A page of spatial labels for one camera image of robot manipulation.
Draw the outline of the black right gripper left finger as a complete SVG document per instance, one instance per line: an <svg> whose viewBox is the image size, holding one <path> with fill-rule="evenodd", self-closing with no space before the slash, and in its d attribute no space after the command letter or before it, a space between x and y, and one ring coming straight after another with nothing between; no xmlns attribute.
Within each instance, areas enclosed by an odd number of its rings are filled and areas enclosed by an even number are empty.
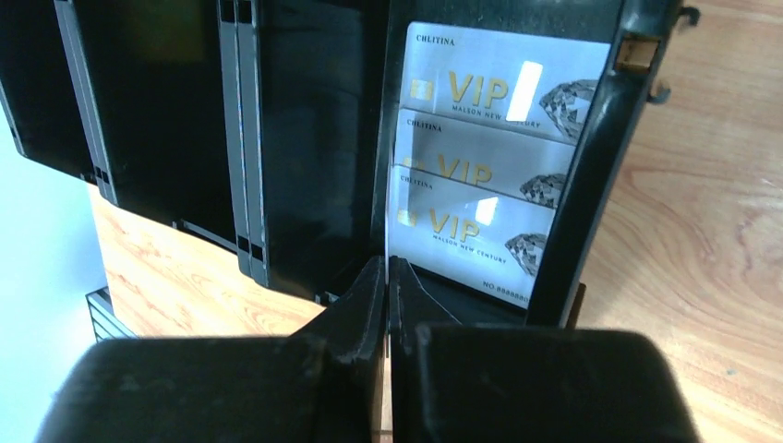
<svg viewBox="0 0 783 443"><path fill-rule="evenodd" d="M74 366L40 442L377 442L385 266L287 337L110 339Z"/></svg>

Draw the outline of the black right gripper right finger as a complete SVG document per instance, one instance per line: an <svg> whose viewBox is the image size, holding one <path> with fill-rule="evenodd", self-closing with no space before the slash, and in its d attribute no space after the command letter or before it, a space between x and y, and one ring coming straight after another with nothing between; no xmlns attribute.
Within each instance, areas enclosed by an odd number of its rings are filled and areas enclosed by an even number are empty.
<svg viewBox="0 0 783 443"><path fill-rule="evenodd" d="M389 263L397 442L695 442L658 348L623 330L461 323Z"/></svg>

